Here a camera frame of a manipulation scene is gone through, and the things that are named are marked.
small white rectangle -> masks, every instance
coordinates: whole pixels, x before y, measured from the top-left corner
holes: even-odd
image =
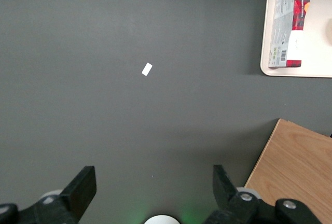
[[[145,76],[147,76],[148,73],[150,72],[151,68],[152,68],[152,65],[150,63],[147,63],[145,65],[143,71],[142,71],[142,74],[145,75]]]

white tray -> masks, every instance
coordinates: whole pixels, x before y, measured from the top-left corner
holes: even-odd
[[[269,68],[275,0],[267,0],[260,68],[269,76],[332,78],[332,0],[310,0],[305,18],[301,67]]]

dark gray surface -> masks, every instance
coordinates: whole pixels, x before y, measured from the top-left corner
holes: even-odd
[[[260,71],[265,3],[0,0],[0,202],[95,165],[82,224],[196,224],[212,165],[242,186],[278,118],[329,135],[330,79]]]

wooden surface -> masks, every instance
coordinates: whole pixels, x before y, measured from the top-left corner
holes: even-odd
[[[245,186],[273,206],[300,200],[332,223],[332,138],[280,119]]]

